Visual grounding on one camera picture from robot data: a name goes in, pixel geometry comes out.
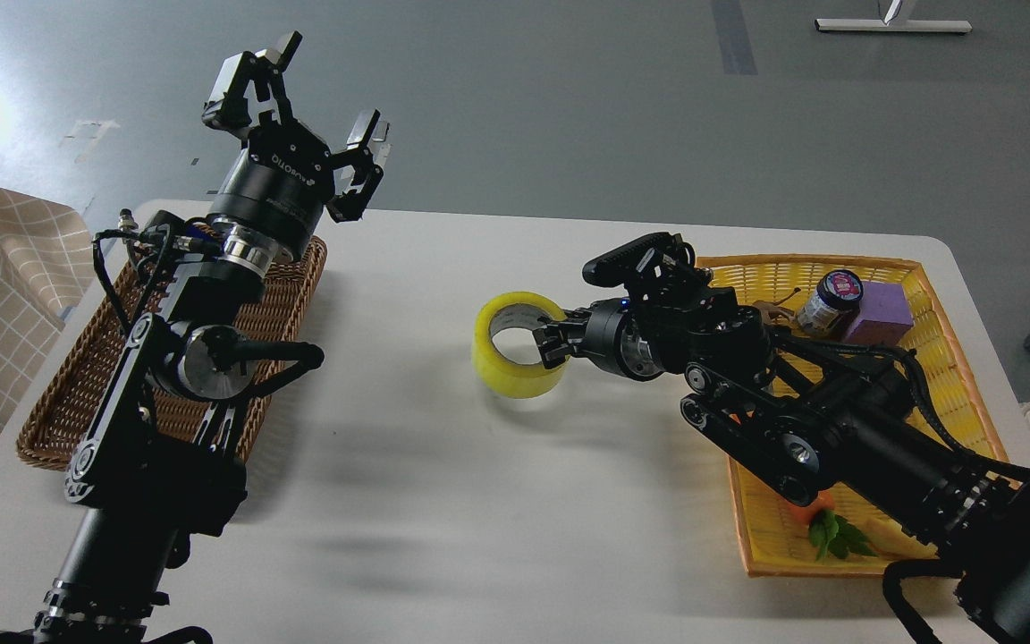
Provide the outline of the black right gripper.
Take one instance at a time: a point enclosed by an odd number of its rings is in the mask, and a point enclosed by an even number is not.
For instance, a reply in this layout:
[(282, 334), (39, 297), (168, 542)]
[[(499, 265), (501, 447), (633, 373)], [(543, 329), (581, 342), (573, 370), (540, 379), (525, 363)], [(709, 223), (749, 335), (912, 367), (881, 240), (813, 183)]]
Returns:
[(686, 375), (686, 364), (670, 370), (657, 348), (643, 337), (629, 298), (562, 309), (551, 323), (533, 329), (533, 341), (545, 369), (559, 368), (572, 355), (579, 355), (605, 372), (636, 382), (651, 382), (672, 372)]

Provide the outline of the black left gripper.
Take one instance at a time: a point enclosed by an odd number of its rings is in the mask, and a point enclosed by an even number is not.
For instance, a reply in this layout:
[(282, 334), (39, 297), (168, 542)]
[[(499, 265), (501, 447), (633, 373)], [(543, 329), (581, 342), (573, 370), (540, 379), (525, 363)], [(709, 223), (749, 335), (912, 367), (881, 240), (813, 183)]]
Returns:
[[(346, 148), (330, 156), (327, 143), (294, 121), (283, 73), (301, 45), (291, 31), (277, 45), (225, 58), (203, 107), (203, 124), (240, 139), (241, 152), (212, 201), (208, 216), (217, 223), (245, 225), (275, 241), (286, 260), (300, 260), (327, 203), (335, 223), (355, 223), (384, 179), (390, 155), (390, 124), (379, 110), (357, 115)], [(260, 103), (274, 101), (275, 110), (249, 112), (247, 94)], [(341, 172), (333, 196), (332, 167)]]

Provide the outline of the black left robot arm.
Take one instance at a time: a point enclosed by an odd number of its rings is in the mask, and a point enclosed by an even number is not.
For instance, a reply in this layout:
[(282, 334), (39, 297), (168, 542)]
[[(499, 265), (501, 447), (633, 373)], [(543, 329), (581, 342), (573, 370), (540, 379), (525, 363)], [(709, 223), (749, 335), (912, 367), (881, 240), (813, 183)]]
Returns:
[(64, 474), (85, 516), (32, 628), (0, 643), (143, 643), (169, 602), (164, 571), (245, 501), (247, 408), (324, 362), (313, 343), (236, 326), (270, 270), (302, 261), (323, 216), (359, 221), (384, 176), (379, 111), (360, 113), (338, 151), (294, 117), (283, 77), (301, 40), (225, 58), (203, 123), (241, 150), (204, 216), (160, 209), (136, 225), (124, 209), (91, 244), (122, 348)]

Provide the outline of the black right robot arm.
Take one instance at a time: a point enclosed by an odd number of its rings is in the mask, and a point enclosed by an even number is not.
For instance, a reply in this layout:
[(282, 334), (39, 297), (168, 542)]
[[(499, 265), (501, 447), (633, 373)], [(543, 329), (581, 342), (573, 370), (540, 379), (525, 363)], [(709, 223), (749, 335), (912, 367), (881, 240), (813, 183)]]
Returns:
[(935, 557), (899, 560), (882, 594), (916, 643), (935, 633), (905, 599), (909, 578), (955, 579), (968, 618), (998, 643), (1030, 643), (1030, 470), (942, 445), (908, 426), (939, 423), (923, 371), (899, 348), (808, 341), (766, 326), (702, 269), (597, 269), (627, 296), (541, 317), (549, 367), (570, 355), (646, 380), (682, 375), (683, 419), (797, 506), (843, 484)]

